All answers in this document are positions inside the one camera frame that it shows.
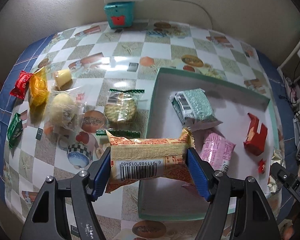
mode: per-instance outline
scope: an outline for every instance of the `red candy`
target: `red candy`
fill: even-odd
[[[22,100],[25,99],[26,85],[28,84],[32,75],[33,74],[21,70],[20,75],[16,81],[15,87],[11,90],[10,95],[20,98]]]

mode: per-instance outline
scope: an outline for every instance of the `wall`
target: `wall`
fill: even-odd
[[[192,0],[213,18],[215,30],[250,43],[278,65],[300,38],[300,14],[290,0]],[[0,13],[0,80],[32,42],[67,28],[106,20],[103,0],[9,0]],[[137,3],[136,18],[210,28],[196,6],[166,0]]]

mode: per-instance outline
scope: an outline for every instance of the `yellow snack wrapper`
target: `yellow snack wrapper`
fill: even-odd
[[[45,103],[49,96],[47,86],[46,67],[40,68],[36,71],[29,81],[30,100],[29,106],[36,107]]]
[[[194,147],[194,138],[187,128],[178,139],[127,139],[106,133],[111,145],[111,172],[106,193],[140,179],[157,177],[192,184],[186,153],[189,147]]]

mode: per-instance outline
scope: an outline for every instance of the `metal screw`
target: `metal screw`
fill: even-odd
[[[54,179],[54,177],[49,175],[46,177],[46,182],[51,183],[51,182],[53,182],[53,179]]]
[[[217,177],[222,177],[223,176],[223,172],[222,171],[215,171],[214,175],[216,175]]]
[[[253,182],[256,181],[256,179],[254,177],[252,177],[252,176],[249,176],[248,177],[248,181],[251,182],[251,183],[253,183]]]
[[[84,176],[87,176],[88,172],[86,170],[83,170],[83,171],[79,171],[79,176],[80,177],[84,177]]]

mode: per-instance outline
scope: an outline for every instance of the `teal bin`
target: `teal bin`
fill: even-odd
[[[113,2],[105,5],[111,29],[131,27],[133,22],[134,2]]]

